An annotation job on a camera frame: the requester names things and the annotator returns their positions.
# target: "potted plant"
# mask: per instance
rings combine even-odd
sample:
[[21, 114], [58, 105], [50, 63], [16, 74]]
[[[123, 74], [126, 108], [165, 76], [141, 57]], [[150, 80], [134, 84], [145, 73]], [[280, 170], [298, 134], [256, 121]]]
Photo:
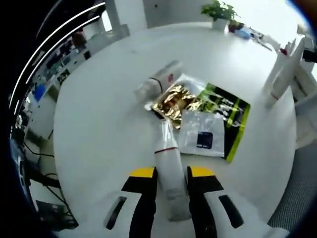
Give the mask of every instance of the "potted plant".
[[233, 10], [233, 6], [218, 0], [202, 6], [201, 14], [210, 16], [213, 19], [212, 27], [224, 31], [227, 23], [232, 21], [238, 14]]

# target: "green plant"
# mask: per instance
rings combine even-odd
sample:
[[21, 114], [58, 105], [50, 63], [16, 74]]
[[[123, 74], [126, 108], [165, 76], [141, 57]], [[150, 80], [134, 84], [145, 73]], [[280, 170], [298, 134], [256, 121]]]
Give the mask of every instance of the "green plant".
[[235, 10], [233, 10], [233, 6], [225, 2], [220, 3], [218, 0], [213, 0], [210, 4], [202, 5], [201, 14], [210, 16], [213, 21], [217, 19], [232, 21], [235, 16], [239, 16]]

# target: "green and black package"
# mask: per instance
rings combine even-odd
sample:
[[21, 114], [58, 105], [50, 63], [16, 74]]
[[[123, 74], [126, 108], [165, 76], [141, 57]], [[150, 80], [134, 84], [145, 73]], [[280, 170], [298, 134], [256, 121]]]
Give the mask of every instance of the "green and black package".
[[224, 158], [231, 162], [244, 132], [250, 104], [210, 83], [198, 99], [202, 100], [199, 111], [223, 115]]

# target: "white table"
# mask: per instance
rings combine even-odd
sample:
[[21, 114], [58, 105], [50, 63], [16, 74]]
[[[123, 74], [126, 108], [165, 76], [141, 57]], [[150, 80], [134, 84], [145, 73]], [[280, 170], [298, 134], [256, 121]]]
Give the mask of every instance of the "white table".
[[158, 119], [136, 102], [133, 90], [172, 60], [251, 104], [231, 164], [189, 155], [182, 162], [214, 170], [226, 189], [247, 198], [268, 221], [286, 188], [296, 142], [290, 89], [272, 109], [264, 106], [262, 87], [275, 59], [259, 44], [211, 30], [210, 23], [185, 23], [138, 32], [84, 62], [62, 85], [54, 118], [56, 169], [79, 224], [94, 201], [122, 188], [129, 172], [154, 165]]

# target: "white package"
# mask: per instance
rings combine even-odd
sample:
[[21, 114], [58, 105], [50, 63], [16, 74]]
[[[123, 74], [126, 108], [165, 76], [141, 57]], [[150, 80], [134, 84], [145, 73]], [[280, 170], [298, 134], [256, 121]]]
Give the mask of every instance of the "white package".
[[182, 112], [178, 136], [181, 153], [224, 157], [224, 124], [220, 114], [198, 111]]

